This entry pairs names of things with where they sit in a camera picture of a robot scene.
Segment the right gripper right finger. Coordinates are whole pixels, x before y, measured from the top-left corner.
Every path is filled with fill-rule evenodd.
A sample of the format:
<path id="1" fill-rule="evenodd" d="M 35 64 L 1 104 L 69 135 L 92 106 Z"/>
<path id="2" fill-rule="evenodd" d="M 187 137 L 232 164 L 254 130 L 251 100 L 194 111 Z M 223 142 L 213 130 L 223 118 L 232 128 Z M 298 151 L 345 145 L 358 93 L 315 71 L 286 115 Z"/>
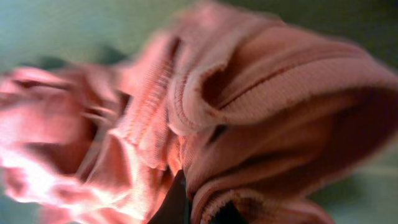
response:
<path id="1" fill-rule="evenodd" d="M 232 201 L 221 207 L 210 224 L 248 224 Z"/>

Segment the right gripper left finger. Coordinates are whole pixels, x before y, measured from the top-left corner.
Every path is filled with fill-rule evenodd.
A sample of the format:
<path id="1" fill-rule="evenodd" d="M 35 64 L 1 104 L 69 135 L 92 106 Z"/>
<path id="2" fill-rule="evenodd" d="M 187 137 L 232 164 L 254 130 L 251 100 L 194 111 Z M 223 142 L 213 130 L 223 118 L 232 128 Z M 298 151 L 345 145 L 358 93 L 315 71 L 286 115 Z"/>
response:
<path id="1" fill-rule="evenodd" d="M 190 223 L 189 216 L 190 201 L 186 193 L 186 180 L 183 170 L 179 170 L 162 205 L 147 224 L 187 224 Z"/>

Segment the red t-shirt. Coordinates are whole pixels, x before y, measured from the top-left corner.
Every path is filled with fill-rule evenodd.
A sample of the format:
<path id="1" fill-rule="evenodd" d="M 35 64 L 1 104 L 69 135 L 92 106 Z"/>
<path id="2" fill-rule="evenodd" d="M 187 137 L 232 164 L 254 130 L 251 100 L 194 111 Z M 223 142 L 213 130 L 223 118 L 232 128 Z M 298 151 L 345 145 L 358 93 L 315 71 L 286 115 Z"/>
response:
<path id="1" fill-rule="evenodd" d="M 1 80 L 5 193 L 43 223 L 147 223 L 179 170 L 190 223 L 331 223 L 307 196 L 397 133 L 397 75 L 357 45 L 218 2 L 135 61 Z"/>

